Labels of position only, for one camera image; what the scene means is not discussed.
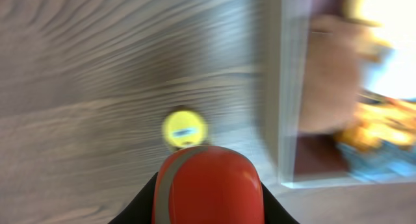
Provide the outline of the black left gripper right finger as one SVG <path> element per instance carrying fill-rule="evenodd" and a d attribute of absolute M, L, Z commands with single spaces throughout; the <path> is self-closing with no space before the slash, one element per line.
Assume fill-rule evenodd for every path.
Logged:
<path fill-rule="evenodd" d="M 262 183 L 266 224 L 299 224 Z"/>

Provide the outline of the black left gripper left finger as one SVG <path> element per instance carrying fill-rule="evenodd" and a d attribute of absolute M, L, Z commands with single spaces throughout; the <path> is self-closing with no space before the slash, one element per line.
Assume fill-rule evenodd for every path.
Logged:
<path fill-rule="evenodd" d="M 151 224 L 153 196 L 158 173 L 146 183 L 135 198 L 109 224 Z"/>

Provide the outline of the white box pink interior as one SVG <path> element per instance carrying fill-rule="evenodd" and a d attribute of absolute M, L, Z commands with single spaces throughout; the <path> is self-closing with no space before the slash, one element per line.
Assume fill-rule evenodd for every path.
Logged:
<path fill-rule="evenodd" d="M 414 175 L 385 173 L 365 178 L 313 163 L 327 147 L 305 147 L 307 173 L 295 175 L 297 124 L 313 0 L 264 0 L 263 109 L 261 134 L 279 182 L 288 188 L 323 188 L 415 182 Z"/>

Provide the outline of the red toy ball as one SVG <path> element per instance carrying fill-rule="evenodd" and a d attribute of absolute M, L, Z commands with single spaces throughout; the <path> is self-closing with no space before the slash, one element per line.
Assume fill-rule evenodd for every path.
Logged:
<path fill-rule="evenodd" d="M 254 165 L 218 146 L 170 155 L 155 184 L 154 224 L 264 224 L 263 189 Z"/>

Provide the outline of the yellow wooden rattle drum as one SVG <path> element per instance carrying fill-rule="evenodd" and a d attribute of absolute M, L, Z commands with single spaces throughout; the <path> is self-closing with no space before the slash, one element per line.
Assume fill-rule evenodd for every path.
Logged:
<path fill-rule="evenodd" d="M 164 141 L 174 149 L 201 145 L 208 136 L 206 120 L 193 110 L 176 110 L 168 114 L 162 123 Z"/>

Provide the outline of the yellow toy bulldozer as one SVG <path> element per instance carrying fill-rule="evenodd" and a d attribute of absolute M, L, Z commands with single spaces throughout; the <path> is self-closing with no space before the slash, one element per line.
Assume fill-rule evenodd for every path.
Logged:
<path fill-rule="evenodd" d="M 415 99 L 363 93 L 347 128 L 333 135 L 350 174 L 361 181 L 415 177 Z"/>

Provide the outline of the brown plush bear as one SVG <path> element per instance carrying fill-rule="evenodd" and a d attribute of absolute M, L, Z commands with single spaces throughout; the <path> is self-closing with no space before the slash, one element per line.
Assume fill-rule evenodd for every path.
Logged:
<path fill-rule="evenodd" d="M 331 132 L 353 121 L 361 61 L 377 57 L 368 27 L 332 15 L 311 19 L 298 131 Z"/>

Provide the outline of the white plush duck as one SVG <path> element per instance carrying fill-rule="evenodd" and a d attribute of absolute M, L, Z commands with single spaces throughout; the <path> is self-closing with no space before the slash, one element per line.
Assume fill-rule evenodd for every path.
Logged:
<path fill-rule="evenodd" d="M 344 15 L 365 26 L 363 88 L 415 99 L 415 0 L 344 0 Z"/>

